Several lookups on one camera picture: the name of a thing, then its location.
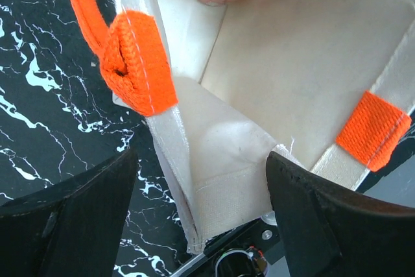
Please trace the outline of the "canvas bag with orange handles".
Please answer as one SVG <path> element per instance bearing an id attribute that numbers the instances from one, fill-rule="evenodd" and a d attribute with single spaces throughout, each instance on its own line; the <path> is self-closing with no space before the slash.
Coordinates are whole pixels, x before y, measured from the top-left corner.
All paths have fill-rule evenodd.
<path id="1" fill-rule="evenodd" d="M 141 114 L 191 254 L 274 220 L 276 152 L 348 189 L 414 111 L 414 0 L 70 0 L 113 102 Z"/>

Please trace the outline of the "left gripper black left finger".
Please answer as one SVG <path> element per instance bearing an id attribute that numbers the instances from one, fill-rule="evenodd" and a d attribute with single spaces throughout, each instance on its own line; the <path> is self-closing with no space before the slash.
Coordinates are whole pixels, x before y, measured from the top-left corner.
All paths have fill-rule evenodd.
<path id="1" fill-rule="evenodd" d="M 1 205 L 1 275 L 111 276 L 137 170 L 127 150 Z"/>

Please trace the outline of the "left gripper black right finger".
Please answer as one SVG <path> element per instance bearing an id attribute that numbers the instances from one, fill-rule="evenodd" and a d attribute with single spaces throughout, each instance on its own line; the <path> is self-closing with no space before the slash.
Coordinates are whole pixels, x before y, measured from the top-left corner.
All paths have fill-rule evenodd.
<path id="1" fill-rule="evenodd" d="M 266 178 L 291 276 L 414 275 L 414 208 L 352 191 L 276 152 Z"/>

